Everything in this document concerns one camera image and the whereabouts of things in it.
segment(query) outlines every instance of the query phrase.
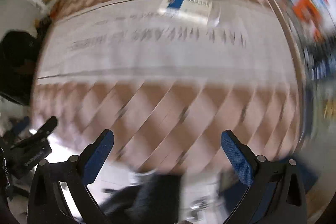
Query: black cloth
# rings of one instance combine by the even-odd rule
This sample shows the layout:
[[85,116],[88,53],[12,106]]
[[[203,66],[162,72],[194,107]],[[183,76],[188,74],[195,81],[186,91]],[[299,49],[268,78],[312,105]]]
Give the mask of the black cloth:
[[180,182],[179,175],[154,174],[143,185],[116,191],[100,208],[112,224],[175,224]]

